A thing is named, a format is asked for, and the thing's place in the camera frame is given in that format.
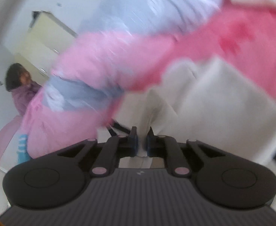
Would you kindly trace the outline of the beige zip hoodie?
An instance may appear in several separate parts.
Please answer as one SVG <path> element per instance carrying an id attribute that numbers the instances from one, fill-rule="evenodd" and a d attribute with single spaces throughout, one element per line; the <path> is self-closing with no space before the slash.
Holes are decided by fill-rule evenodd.
<path id="1" fill-rule="evenodd" d="M 149 129 L 200 140 L 276 174 L 276 100 L 222 59 L 175 61 L 157 86 L 127 93 L 114 118 L 141 140 Z"/>

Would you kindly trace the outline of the blue pillow with stripes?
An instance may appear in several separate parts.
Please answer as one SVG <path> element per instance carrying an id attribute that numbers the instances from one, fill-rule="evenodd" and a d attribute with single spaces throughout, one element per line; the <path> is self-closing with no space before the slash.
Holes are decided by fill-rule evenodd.
<path id="1" fill-rule="evenodd" d="M 32 159 L 29 153 L 27 152 L 27 141 L 28 141 L 28 136 L 26 134 L 20 135 L 18 139 L 18 149 L 17 149 L 18 164 L 22 164 Z"/>

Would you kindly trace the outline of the pink white headboard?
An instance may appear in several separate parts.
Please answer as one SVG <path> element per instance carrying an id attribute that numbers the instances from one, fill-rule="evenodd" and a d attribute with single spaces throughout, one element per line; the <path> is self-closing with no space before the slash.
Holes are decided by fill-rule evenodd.
<path id="1" fill-rule="evenodd" d="M 18 131 L 22 122 L 21 116 L 16 116 L 0 130 L 0 161 L 10 141 Z"/>

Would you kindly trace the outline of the pink grey floral duvet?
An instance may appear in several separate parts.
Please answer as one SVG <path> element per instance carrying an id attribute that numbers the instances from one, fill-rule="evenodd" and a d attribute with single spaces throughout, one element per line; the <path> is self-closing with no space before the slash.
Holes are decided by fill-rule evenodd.
<path id="1" fill-rule="evenodd" d="M 30 157 L 97 138 L 123 95 L 155 69 L 178 38 L 207 22 L 223 0 L 105 0 L 48 81 L 20 127 Z"/>

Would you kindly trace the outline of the woman in purple jacket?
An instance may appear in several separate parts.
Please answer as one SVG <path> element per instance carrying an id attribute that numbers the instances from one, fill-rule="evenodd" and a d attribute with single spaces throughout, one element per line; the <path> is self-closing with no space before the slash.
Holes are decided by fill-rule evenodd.
<path id="1" fill-rule="evenodd" d="M 29 71 L 23 65 L 14 63 L 6 71 L 5 88 L 11 93 L 19 115 L 23 116 L 41 85 L 32 80 Z"/>

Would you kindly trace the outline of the cream wardrobe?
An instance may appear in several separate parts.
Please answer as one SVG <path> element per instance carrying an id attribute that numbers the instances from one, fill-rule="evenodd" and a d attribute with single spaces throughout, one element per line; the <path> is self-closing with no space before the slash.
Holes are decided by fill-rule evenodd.
<path id="1" fill-rule="evenodd" d="M 32 79 L 43 85 L 58 55 L 72 44 L 76 36 L 52 13 L 38 12 L 17 48 L 15 62 L 22 64 Z"/>

